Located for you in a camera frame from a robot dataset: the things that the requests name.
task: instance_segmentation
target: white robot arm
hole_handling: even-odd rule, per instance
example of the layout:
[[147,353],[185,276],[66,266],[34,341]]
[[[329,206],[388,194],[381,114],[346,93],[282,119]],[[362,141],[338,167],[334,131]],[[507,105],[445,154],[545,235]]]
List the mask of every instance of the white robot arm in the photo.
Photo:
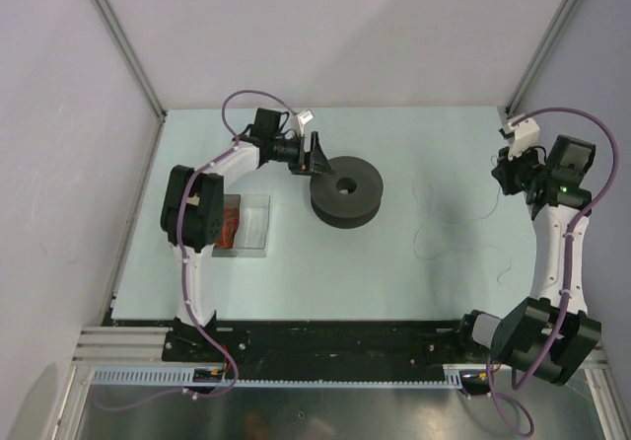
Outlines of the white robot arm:
[[311,120],[310,111],[297,115],[302,127],[290,138],[285,137],[280,124],[282,113],[259,109],[254,123],[249,125],[238,142],[212,161],[207,173],[199,175],[187,197],[181,237],[188,261],[182,261],[182,251],[177,244],[177,218],[182,196],[193,169],[176,166],[172,169],[161,215],[162,229],[167,232],[180,270],[185,270],[188,300],[183,296],[177,317],[186,325],[195,325],[186,310],[190,305],[193,316],[205,327],[215,314],[214,298],[205,291],[209,284],[202,283],[202,262],[206,265],[223,227],[224,188],[241,176],[258,169],[269,161],[288,164],[293,175],[314,176],[332,172],[322,152],[317,132],[312,132],[311,147],[305,149],[304,124]]
[[[592,166],[596,146],[559,136],[541,164],[539,128],[534,119],[519,127],[508,122],[500,132],[509,146],[500,150],[492,175],[504,194],[525,195],[536,235],[532,288],[529,297],[504,319],[473,311],[465,316],[463,326],[473,341],[490,349],[493,360],[526,371],[541,353],[559,317],[562,295],[567,293],[569,303],[560,334],[534,372],[549,382],[564,384],[600,339],[600,323],[587,317],[581,278],[589,216],[581,217],[575,226],[572,257],[566,260],[568,226],[592,201],[592,195],[580,184]],[[568,270],[571,284],[564,288]]]

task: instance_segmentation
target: light blue table surface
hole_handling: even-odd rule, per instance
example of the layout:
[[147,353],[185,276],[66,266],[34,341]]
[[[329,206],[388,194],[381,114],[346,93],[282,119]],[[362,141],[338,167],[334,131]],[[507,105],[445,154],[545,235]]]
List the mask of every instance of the light blue table surface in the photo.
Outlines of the light blue table surface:
[[[499,195],[491,156],[504,146],[495,108],[314,109],[327,157],[381,173],[382,207],[354,230],[314,215],[309,178],[270,163],[229,193],[271,195],[265,258],[213,258],[204,269],[221,319],[460,318],[506,315],[528,292],[535,240],[524,199]],[[254,110],[230,110],[241,131]],[[218,110],[172,110],[121,272],[115,319],[175,316],[175,256],[160,228],[171,168],[200,166],[230,135]]]

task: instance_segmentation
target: thin wire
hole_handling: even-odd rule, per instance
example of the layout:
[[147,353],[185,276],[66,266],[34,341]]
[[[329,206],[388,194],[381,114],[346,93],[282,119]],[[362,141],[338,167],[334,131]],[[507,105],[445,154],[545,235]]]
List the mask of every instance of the thin wire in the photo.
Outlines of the thin wire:
[[594,401],[594,398],[593,398],[592,396],[588,396],[587,394],[582,393],[579,389],[577,389],[576,387],[572,386],[572,385],[570,384],[570,381],[568,381],[567,383],[565,383],[565,387],[566,387],[566,388],[569,388],[569,389],[570,389],[570,391],[574,391],[576,394],[578,394],[579,396],[581,396],[583,399],[585,399],[585,400],[586,400],[586,401],[588,401],[589,403],[596,404],[596,402]]
[[[431,218],[432,217],[432,211],[434,210],[434,202],[436,201],[436,197],[434,195],[436,195],[436,193],[438,193],[438,190],[436,189],[436,186],[434,185],[434,181],[432,179],[428,179],[430,185],[432,186],[432,189],[434,190],[434,193],[432,194],[432,199],[430,200],[430,209],[427,212],[427,218]],[[493,213],[495,213],[495,210],[497,210],[497,207],[500,204],[500,192],[502,191],[502,188],[498,185],[497,188],[497,193],[495,195],[495,204],[493,205],[493,208],[491,208],[491,210],[485,214],[484,216],[479,216],[476,218],[473,218],[471,220],[461,220],[461,221],[446,221],[443,220],[442,218],[436,218],[435,220],[444,224],[444,225],[449,225],[449,226],[460,226],[460,225],[466,225],[466,224],[470,224],[470,223],[475,223],[477,221],[482,221],[482,220],[486,220],[487,218],[489,218]],[[416,191],[414,191],[414,184],[412,184],[412,194],[414,194],[414,197],[416,198],[416,201],[419,201],[419,197],[416,194]]]
[[[500,417],[502,417],[502,420],[504,420],[504,423],[513,431],[513,433],[515,433],[516,435],[519,435],[522,438],[530,438],[532,435],[534,435],[534,420],[532,419],[532,415],[530,415],[530,412],[528,412],[526,407],[522,403],[520,403],[517,399],[511,396],[508,396],[506,394],[498,393],[495,391],[495,386],[494,386],[495,385],[495,372],[492,369],[492,365],[493,363],[491,361],[491,356],[489,356],[488,358],[486,358],[486,378],[488,379],[488,382],[489,382],[489,391],[491,394],[491,399],[493,400],[493,404],[495,405],[495,408],[500,414]],[[518,408],[524,413],[529,424],[528,432],[520,431],[520,429],[511,421],[508,415],[504,412],[504,410],[500,406],[499,400],[505,401],[507,403],[511,403],[513,406],[515,406],[516,408]]]
[[454,251],[451,251],[449,253],[446,253],[442,256],[438,256],[438,257],[422,257],[420,256],[417,251],[416,251],[416,241],[418,240],[419,235],[423,232],[423,228],[419,229],[416,232],[416,235],[414,236],[414,255],[416,256],[417,259],[420,260],[424,260],[426,262],[436,262],[438,260],[443,260],[446,259],[448,257],[456,257],[458,254],[468,254],[468,253],[475,253],[477,251],[486,249],[486,248],[490,248],[492,250],[497,251],[498,253],[502,254],[506,260],[509,262],[509,266],[504,269],[502,272],[500,272],[498,274],[498,276],[496,277],[495,281],[501,286],[504,287],[502,285],[502,277],[504,277],[506,274],[508,274],[512,269],[513,269],[513,261],[511,260],[511,258],[509,257],[509,255],[507,255],[504,251],[500,250],[497,246],[493,246],[493,245],[481,245],[478,246],[476,248],[471,248],[469,250],[461,250],[461,249],[455,249]]
[[606,193],[609,191],[609,189],[613,185],[613,181],[618,172],[618,165],[619,165],[619,160],[620,160],[618,145],[615,141],[615,137],[613,136],[609,128],[597,117],[585,111],[575,110],[572,108],[544,108],[541,110],[536,110],[536,111],[525,114],[520,119],[515,121],[513,125],[518,126],[520,123],[524,122],[525,120],[531,117],[537,116],[539,114],[544,114],[547,112],[565,112],[568,114],[575,114],[578,116],[582,116],[590,120],[591,122],[593,122],[595,125],[597,125],[602,130],[602,132],[606,135],[607,139],[609,140],[609,145],[611,146],[611,157],[612,157],[611,171],[609,172],[609,177],[607,178],[606,183],[604,184],[600,192],[596,195],[596,197],[590,203],[588,203],[585,206],[585,208],[580,210],[568,224],[567,231],[565,234],[565,257],[564,257],[564,263],[563,263],[563,290],[562,290],[562,295],[561,295],[561,301],[559,304],[559,315],[557,316],[556,322],[554,326],[552,327],[552,331],[550,332],[550,335],[548,336],[546,341],[543,343],[541,352],[534,359],[532,364],[528,367],[528,369],[526,370],[526,373],[518,381],[517,381],[517,376],[513,376],[513,389],[515,390],[521,389],[523,386],[526,385],[526,383],[530,381],[530,379],[532,379],[532,377],[534,376],[534,372],[539,368],[539,366],[541,365],[541,363],[547,356],[548,352],[550,351],[550,348],[552,347],[552,344],[554,344],[556,337],[561,331],[561,327],[563,327],[563,323],[565,322],[565,317],[568,313],[568,307],[570,305],[570,290],[572,288],[574,230],[576,229],[576,226],[578,225],[579,221],[581,221],[581,218],[583,218],[590,211],[592,211],[592,209],[602,200],[602,198],[606,195]]
[[547,151],[547,149],[545,147],[543,147],[543,146],[532,146],[532,149],[540,149],[541,151],[543,151],[543,164],[548,162],[548,151]]

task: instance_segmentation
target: white wall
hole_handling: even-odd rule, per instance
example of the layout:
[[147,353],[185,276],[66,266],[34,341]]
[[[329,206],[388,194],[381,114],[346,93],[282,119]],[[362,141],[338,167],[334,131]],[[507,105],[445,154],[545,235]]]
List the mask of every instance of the white wall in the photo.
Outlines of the white wall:
[[110,1],[166,109],[217,108],[241,88],[295,106],[502,106],[561,3]]
[[[631,409],[631,0],[585,0],[536,82],[522,111],[546,106],[587,110],[611,127],[620,146],[618,180],[596,207],[585,239],[584,277],[590,314],[603,323],[603,340],[616,381]],[[586,187],[596,192],[611,165],[606,138],[578,117],[542,118],[552,144],[558,133],[596,143]]]
[[158,122],[90,0],[0,0],[0,30],[0,438],[36,439]]

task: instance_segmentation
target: purple cable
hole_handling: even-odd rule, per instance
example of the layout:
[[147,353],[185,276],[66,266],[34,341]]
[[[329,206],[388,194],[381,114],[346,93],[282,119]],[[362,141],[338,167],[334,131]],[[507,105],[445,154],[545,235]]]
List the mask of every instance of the purple cable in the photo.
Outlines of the purple cable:
[[[188,316],[190,317],[190,320],[193,322],[193,325],[195,326],[195,328],[197,329],[197,331],[199,331],[199,333],[204,337],[204,339],[206,339],[213,347],[215,347],[220,353],[222,353],[226,359],[228,360],[229,366],[232,366],[234,371],[235,371],[235,377],[233,378],[233,381],[230,383],[230,385],[228,385],[228,388],[225,389],[224,391],[221,391],[219,393],[209,393],[209,394],[201,394],[201,393],[195,393],[193,392],[192,395],[196,396],[197,398],[202,398],[202,399],[209,399],[209,398],[218,398],[220,396],[223,396],[224,394],[227,394],[229,391],[231,391],[237,381],[239,380],[239,367],[237,366],[237,363],[235,362],[235,359],[231,356],[231,354],[228,352],[228,350],[224,349],[224,347],[219,344],[217,341],[215,341],[205,330],[204,328],[201,326],[201,324],[197,321],[197,318],[195,317],[195,314],[193,313],[192,309],[190,308],[190,302],[186,303],[186,301],[189,301],[189,294],[188,294],[188,283],[186,280],[186,265],[187,265],[187,261],[188,261],[188,253],[186,252],[186,247],[184,245],[184,242],[182,240],[182,236],[181,236],[181,231],[182,231],[182,226],[183,226],[183,221],[184,221],[184,211],[186,209],[186,201],[188,200],[188,196],[190,195],[190,191],[192,190],[193,184],[195,183],[195,180],[197,179],[197,177],[199,177],[199,175],[208,170],[211,166],[223,161],[226,157],[230,156],[233,152],[236,152],[239,149],[239,135],[235,132],[235,130],[230,126],[230,124],[228,124],[228,121],[226,120],[226,107],[228,105],[228,102],[234,98],[237,97],[239,95],[245,95],[245,94],[252,94],[252,95],[261,95],[263,97],[267,97],[270,98],[272,100],[274,100],[275,102],[279,103],[280,105],[282,105],[283,107],[285,107],[291,114],[295,115],[296,112],[289,107],[284,101],[282,101],[280,98],[275,97],[274,95],[271,95],[270,93],[267,92],[262,92],[259,90],[239,90],[237,92],[232,93],[227,99],[224,100],[222,106],[221,106],[221,118],[222,121],[224,123],[224,126],[226,126],[226,129],[228,129],[228,131],[234,136],[234,146],[231,149],[228,149],[226,152],[224,152],[223,154],[221,154],[220,156],[216,157],[215,159],[213,159],[212,161],[210,161],[208,164],[203,165],[202,167],[200,167],[199,169],[195,170],[195,172],[193,172],[192,176],[190,176],[190,179],[188,179],[188,182],[186,183],[186,187],[184,188],[184,193],[182,195],[182,199],[181,202],[179,204],[179,212],[177,213],[177,224],[175,227],[175,237],[177,239],[177,246],[179,247],[179,249],[181,250],[181,260],[182,260],[182,265],[181,265],[181,291],[182,291],[182,295],[184,298],[184,305],[186,307],[186,312],[188,313]],[[105,410],[108,412],[123,412],[126,410],[131,410],[133,408],[136,407],[140,407],[142,405],[144,405],[145,403],[149,403],[151,401],[154,401],[155,399],[161,398],[162,396],[167,396],[170,394],[175,394],[175,393],[179,393],[181,392],[182,389],[177,388],[177,389],[167,389],[164,391],[160,391],[159,393],[155,393],[152,396],[149,396],[148,398],[143,399],[142,401],[138,401],[137,403],[131,403],[129,405],[123,405],[120,407],[107,407],[105,405],[102,405],[101,403],[99,403],[96,399],[93,400],[94,405],[101,409],[101,410]]]
[[205,165],[201,166],[199,169],[196,169],[195,172],[193,172],[192,176],[190,176],[190,179],[188,179],[188,182],[186,183],[186,187],[184,188],[184,193],[182,195],[181,202],[179,204],[179,211],[177,213],[177,224],[175,226],[175,238],[177,240],[177,246],[179,247],[179,250],[181,251],[181,260],[182,260],[182,265],[181,265],[181,291],[182,291],[182,295],[184,297],[184,306],[186,307],[186,312],[188,313],[188,316],[190,317],[190,320],[192,321],[192,323],[195,326],[195,328],[197,329],[197,331],[199,331],[199,333],[204,337],[204,339],[206,339],[206,341],[208,341],[213,347],[215,347],[220,353],[222,353],[226,357],[226,359],[228,360],[228,362],[230,363],[230,365],[233,367],[233,369],[235,371],[235,376],[233,378],[233,381],[232,381],[232,383],[230,383],[230,385],[228,386],[227,389],[225,389],[224,391],[221,391],[220,393],[214,393],[213,392],[213,393],[204,394],[204,395],[198,394],[198,396],[201,397],[201,398],[218,398],[220,396],[223,396],[224,394],[227,394],[229,391],[231,391],[235,387],[235,385],[237,384],[237,381],[239,380],[239,368],[237,367],[237,363],[235,362],[233,357],[230,355],[228,350],[224,349],[224,347],[221,344],[219,344],[217,341],[215,341],[204,330],[204,328],[201,326],[201,324],[197,321],[197,317],[195,317],[195,314],[193,313],[192,308],[190,307],[190,297],[189,297],[189,293],[188,293],[188,283],[187,283],[187,280],[186,280],[186,265],[187,265],[187,262],[188,262],[188,253],[186,252],[186,246],[184,245],[184,242],[182,240],[181,232],[182,232],[182,226],[183,226],[183,223],[184,223],[184,212],[185,212],[185,209],[186,209],[186,201],[188,200],[188,196],[190,195],[190,191],[193,188],[193,184],[195,183],[195,180],[199,177],[199,175],[202,172],[204,172],[204,171],[208,170],[209,168],[213,167],[215,164],[217,164],[218,162],[224,160],[225,158],[230,156],[233,152],[237,152],[237,150],[239,149],[239,135],[230,126],[230,124],[228,124],[228,121],[226,120],[226,107],[228,105],[228,102],[232,98],[237,97],[239,95],[245,95],[245,94],[261,95],[263,97],[270,98],[270,99],[274,100],[275,102],[281,104],[283,107],[285,107],[291,114],[296,114],[296,112],[293,109],[291,109],[280,98],[277,98],[274,95],[272,95],[270,93],[267,93],[267,92],[261,92],[259,90],[239,90],[237,92],[232,93],[227,99],[224,100],[224,102],[223,102],[223,104],[221,106],[221,117],[222,117],[222,121],[224,122],[224,126],[226,126],[226,129],[228,129],[228,131],[230,131],[230,133],[235,137],[234,146],[231,149],[228,149],[223,154],[221,154],[219,157],[216,157],[215,159],[210,161],[208,164],[205,164]]
[[128,405],[122,405],[120,407],[108,407],[107,405],[103,405],[96,396],[94,396],[92,398],[92,404],[100,409],[100,410],[104,410],[105,412],[125,412],[128,410],[132,410],[136,407],[140,407],[142,405],[144,405],[145,403],[150,403],[151,401],[154,401],[158,398],[161,398],[163,396],[169,396],[171,394],[175,394],[175,393],[181,393],[183,388],[174,388],[174,389],[166,389],[164,391],[159,391],[158,393],[153,394],[152,396],[149,396],[141,401],[138,401],[136,403],[129,403]]
[[232,126],[228,124],[228,120],[226,119],[226,108],[228,107],[228,103],[230,102],[230,100],[232,98],[238,97],[239,95],[261,95],[262,97],[270,98],[285,107],[287,111],[291,114],[296,115],[296,112],[289,105],[287,105],[280,98],[275,97],[271,93],[261,92],[260,90],[238,90],[237,92],[232,93],[227,99],[225,99],[223,104],[221,105],[221,120],[224,122],[224,126],[226,126],[226,129],[228,129],[228,131],[235,138],[236,145],[239,145],[239,135],[235,132]]
[[573,108],[562,108],[562,107],[543,108],[541,110],[536,110],[536,111],[525,114],[520,119],[516,120],[513,123],[513,125],[519,125],[521,122],[524,122],[526,119],[537,116],[539,114],[544,114],[546,112],[566,112],[569,114],[576,114],[596,124],[602,130],[602,132],[604,132],[604,134],[607,136],[607,139],[609,140],[609,144],[611,146],[612,164],[611,164],[611,172],[609,173],[607,182],[605,183],[602,190],[598,193],[598,195],[596,195],[596,197],[590,203],[588,203],[585,206],[585,208],[579,211],[568,224],[567,232],[565,234],[565,262],[563,264],[563,293],[561,295],[561,303],[559,304],[559,316],[556,319],[556,323],[554,324],[554,327],[552,328],[550,335],[548,336],[545,343],[543,343],[541,352],[536,357],[536,359],[532,362],[530,367],[526,370],[526,373],[517,382],[516,382],[517,378],[514,377],[513,379],[514,390],[521,389],[523,386],[526,385],[528,381],[530,381],[530,379],[532,379],[532,376],[534,376],[534,372],[538,369],[538,367],[541,365],[541,363],[547,356],[548,352],[550,351],[550,348],[552,347],[552,344],[554,344],[554,341],[556,340],[556,337],[558,336],[559,331],[561,330],[561,327],[563,326],[563,322],[565,321],[565,316],[567,315],[567,312],[568,312],[568,306],[570,304],[569,290],[572,288],[572,256],[573,256],[574,229],[576,228],[576,225],[579,223],[581,218],[587,215],[592,210],[592,208],[594,208],[596,204],[599,201],[601,201],[604,195],[609,191],[609,189],[611,188],[611,185],[613,184],[613,180],[615,179],[615,175],[618,172],[619,153],[618,153],[618,145],[615,141],[615,137],[613,137],[613,134],[611,133],[609,128],[602,121],[600,121],[597,117],[589,114],[588,112],[575,110]]
[[[532,435],[534,435],[534,420],[532,420],[532,415],[530,415],[530,412],[527,411],[526,407],[520,403],[517,399],[508,396],[506,394],[502,394],[502,393],[497,393],[495,391],[495,373],[493,373],[493,364],[491,362],[491,357],[489,356],[488,358],[486,358],[486,378],[489,380],[489,390],[491,392],[491,399],[493,400],[493,404],[495,405],[495,408],[497,410],[497,412],[500,414],[500,417],[502,417],[502,420],[504,420],[504,423],[516,434],[519,435],[522,438],[530,438]],[[526,416],[527,420],[528,420],[528,424],[530,425],[530,428],[528,429],[528,432],[521,432],[517,426],[515,426],[513,424],[513,422],[511,422],[511,420],[509,419],[508,415],[504,412],[504,410],[500,407],[500,403],[499,400],[505,401],[507,403],[511,403],[512,405],[514,405],[516,408],[518,408],[519,410],[521,410],[524,415]]]

